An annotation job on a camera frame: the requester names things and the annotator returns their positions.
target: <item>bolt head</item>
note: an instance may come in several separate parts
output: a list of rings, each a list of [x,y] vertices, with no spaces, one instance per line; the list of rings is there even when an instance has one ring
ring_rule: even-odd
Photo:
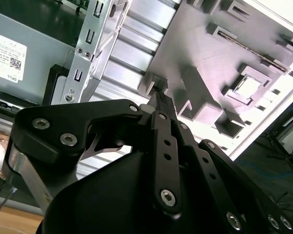
[[[185,125],[184,123],[181,123],[181,124],[180,124],[180,126],[181,126],[183,129],[185,129],[185,130],[187,130],[187,129],[188,129],[188,126],[187,126],[187,125]]]
[[[226,217],[227,221],[234,229],[236,229],[237,231],[241,230],[241,223],[234,214],[228,212]]]
[[[213,150],[216,149],[215,145],[211,142],[207,142],[207,145]]]
[[[176,198],[174,194],[167,189],[161,191],[161,199],[167,206],[172,207],[176,204]]]
[[[134,105],[130,105],[129,107],[130,107],[130,109],[131,109],[132,111],[134,111],[134,112],[137,112],[137,111],[138,111],[138,108],[135,107]]]
[[[60,142],[66,146],[75,146],[77,144],[77,137],[70,133],[64,133],[60,136]]]
[[[44,118],[36,118],[32,121],[32,125],[34,126],[34,128],[40,129],[40,130],[44,130],[50,127],[50,123],[48,120],[44,119]]]
[[[274,228],[276,228],[277,230],[280,229],[278,222],[272,216],[268,216],[268,220]]]
[[[163,114],[161,114],[161,113],[159,114],[159,116],[160,116],[162,119],[167,119],[166,116],[163,115]]]
[[[289,221],[285,217],[281,216],[280,219],[284,226],[286,226],[289,230],[292,230],[291,223],[289,223]]]

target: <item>slotted metal bracket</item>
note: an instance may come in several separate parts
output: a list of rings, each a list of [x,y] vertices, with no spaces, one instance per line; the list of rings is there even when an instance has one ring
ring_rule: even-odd
[[[89,2],[72,66],[61,99],[56,104],[81,102],[83,92],[92,78],[95,79],[92,89],[96,89],[102,75],[94,74],[98,69],[104,71],[130,4],[131,0]]]

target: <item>green circuit board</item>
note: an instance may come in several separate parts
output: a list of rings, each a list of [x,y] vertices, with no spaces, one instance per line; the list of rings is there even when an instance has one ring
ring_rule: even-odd
[[[70,1],[71,3],[79,6],[82,9],[86,10],[88,8],[90,0],[68,0],[68,1]]]

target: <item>barcode sticker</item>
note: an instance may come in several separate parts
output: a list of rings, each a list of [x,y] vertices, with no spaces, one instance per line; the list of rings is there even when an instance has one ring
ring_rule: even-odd
[[[0,35],[0,77],[23,80],[27,47]]]

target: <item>black metal bracket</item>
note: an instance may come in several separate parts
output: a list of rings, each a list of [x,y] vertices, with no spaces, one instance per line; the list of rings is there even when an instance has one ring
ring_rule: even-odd
[[[194,140],[171,98],[156,92],[148,107],[111,100],[16,115],[5,163],[50,203],[41,233],[293,234],[289,218],[215,143]],[[68,181],[80,158],[123,145],[132,152]]]

